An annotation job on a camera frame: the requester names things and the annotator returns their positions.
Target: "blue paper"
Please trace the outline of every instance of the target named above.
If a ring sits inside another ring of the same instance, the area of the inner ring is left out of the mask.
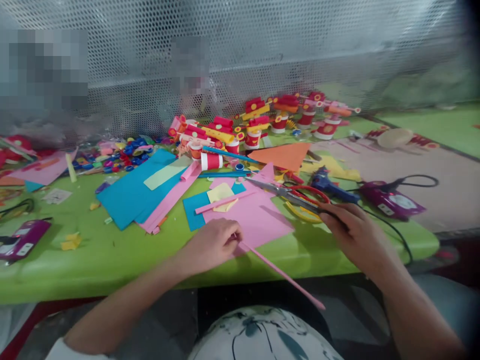
[[[35,190],[43,188],[44,185],[25,180],[25,187],[29,193],[33,193]]]
[[[133,220],[139,223],[145,222],[169,191],[180,181],[183,171],[155,190],[150,190],[144,184],[145,179],[173,163],[175,158],[176,156],[171,152],[159,149],[148,161],[97,194],[96,198],[105,207],[120,230],[125,229]]]
[[[233,193],[235,195],[243,193],[244,191],[247,191],[247,189],[245,188],[245,186],[243,184],[237,184],[235,182],[231,186],[231,190],[233,191]]]
[[[191,232],[205,225],[204,215],[196,214],[195,210],[208,204],[210,204],[210,200],[206,191],[183,199],[183,207],[185,208],[186,219]]]

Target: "red scissors handle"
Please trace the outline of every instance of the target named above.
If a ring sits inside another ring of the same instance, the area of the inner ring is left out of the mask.
[[[323,202],[324,202],[325,204],[330,204],[330,203],[331,203],[331,202],[330,202],[330,199],[329,199],[329,197],[328,197],[327,195],[325,195],[323,192],[321,192],[320,190],[317,190],[317,189],[314,188],[314,187],[311,187],[311,186],[303,186],[303,185],[296,185],[296,186],[289,186],[288,188],[291,190],[291,192],[292,192],[294,195],[296,195],[296,196],[298,196],[298,197],[300,197],[300,198],[302,198],[302,199],[304,199],[304,200],[307,200],[308,202],[310,202],[310,203],[312,203],[312,204],[318,205],[318,204],[320,203],[320,201],[314,200],[314,199],[312,199],[312,198],[310,198],[310,197],[308,197],[308,196],[306,196],[306,195],[303,195],[302,193],[298,192],[297,190],[306,190],[306,191],[309,191],[309,192],[311,192],[312,194],[318,195],[318,196],[323,200]]]

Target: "sleeve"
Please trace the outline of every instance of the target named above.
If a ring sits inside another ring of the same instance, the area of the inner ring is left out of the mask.
[[[59,338],[50,352],[46,356],[45,360],[109,360],[105,355],[87,355],[80,352],[76,352],[69,348],[64,343],[64,338]]]

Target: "beige disc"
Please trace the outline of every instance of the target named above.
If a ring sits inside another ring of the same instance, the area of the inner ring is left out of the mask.
[[[410,129],[395,128],[385,131],[376,141],[378,145],[385,149],[395,149],[409,143],[414,137],[414,133]]]

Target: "metal mesh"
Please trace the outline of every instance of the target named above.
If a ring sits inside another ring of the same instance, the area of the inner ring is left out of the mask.
[[[478,95],[468,18],[453,0],[0,4],[6,28],[88,30],[88,107],[57,121],[71,142],[164,134],[179,113],[232,117],[253,97],[313,89],[364,110]],[[208,59],[196,54],[192,64],[208,67],[179,88],[172,41],[187,37],[207,42]],[[8,116],[12,124],[30,119]]]

